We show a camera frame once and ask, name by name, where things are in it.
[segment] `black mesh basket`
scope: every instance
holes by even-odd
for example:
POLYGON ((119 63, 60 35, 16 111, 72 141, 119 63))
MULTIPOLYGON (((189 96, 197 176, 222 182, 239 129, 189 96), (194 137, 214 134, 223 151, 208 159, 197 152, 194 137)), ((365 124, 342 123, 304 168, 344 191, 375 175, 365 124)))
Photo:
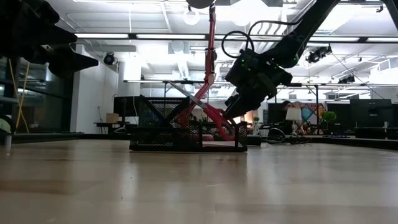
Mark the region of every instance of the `black mesh basket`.
POLYGON ((235 127, 235 142, 207 147, 207 142, 223 141, 218 130, 190 121, 189 98, 146 98, 141 96, 139 126, 133 131, 130 150, 133 151, 247 151, 247 123, 235 127))

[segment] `white lamp shade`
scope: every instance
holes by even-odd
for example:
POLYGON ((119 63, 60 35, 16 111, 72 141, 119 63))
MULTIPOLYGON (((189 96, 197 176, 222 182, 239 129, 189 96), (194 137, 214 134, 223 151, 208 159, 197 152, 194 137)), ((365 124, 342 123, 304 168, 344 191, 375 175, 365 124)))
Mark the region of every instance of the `white lamp shade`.
POLYGON ((289 108, 286 114, 286 120, 288 121, 301 121, 301 109, 300 108, 289 108))

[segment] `red handle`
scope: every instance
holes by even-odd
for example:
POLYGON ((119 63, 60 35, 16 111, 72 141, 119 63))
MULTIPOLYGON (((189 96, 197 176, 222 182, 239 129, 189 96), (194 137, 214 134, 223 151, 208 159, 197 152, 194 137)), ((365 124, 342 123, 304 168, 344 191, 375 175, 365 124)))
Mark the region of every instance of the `red handle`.
POLYGON ((221 135, 221 137, 223 137, 223 139, 226 141, 234 141, 235 140, 235 130, 231 126, 231 124, 235 124, 235 122, 233 120, 230 120, 230 122, 231 122, 231 124, 230 124, 228 122, 228 120, 223 117, 223 114, 222 114, 223 110, 216 109, 207 103, 206 103, 206 105, 207 105, 207 108, 204 109, 203 112, 205 112, 205 114, 207 114, 209 116, 209 118, 212 119, 213 122, 216 124, 216 126, 218 128, 218 132, 221 135))

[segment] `wooden floor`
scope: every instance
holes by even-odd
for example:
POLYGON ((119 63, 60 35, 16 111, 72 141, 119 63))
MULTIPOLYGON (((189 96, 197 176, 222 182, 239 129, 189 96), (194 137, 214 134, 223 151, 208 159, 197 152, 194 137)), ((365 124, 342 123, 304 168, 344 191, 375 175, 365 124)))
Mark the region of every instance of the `wooden floor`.
POLYGON ((126 141, 14 145, 0 223, 398 223, 398 153, 314 144, 129 153, 126 141))

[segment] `cardboard box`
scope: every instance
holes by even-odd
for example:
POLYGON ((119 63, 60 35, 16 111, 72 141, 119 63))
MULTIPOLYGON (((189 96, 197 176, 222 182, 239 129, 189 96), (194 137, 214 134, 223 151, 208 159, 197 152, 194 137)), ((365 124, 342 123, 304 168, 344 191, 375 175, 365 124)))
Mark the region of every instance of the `cardboard box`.
POLYGON ((107 123, 117 123, 119 121, 119 115, 118 114, 106 114, 106 122, 107 123))

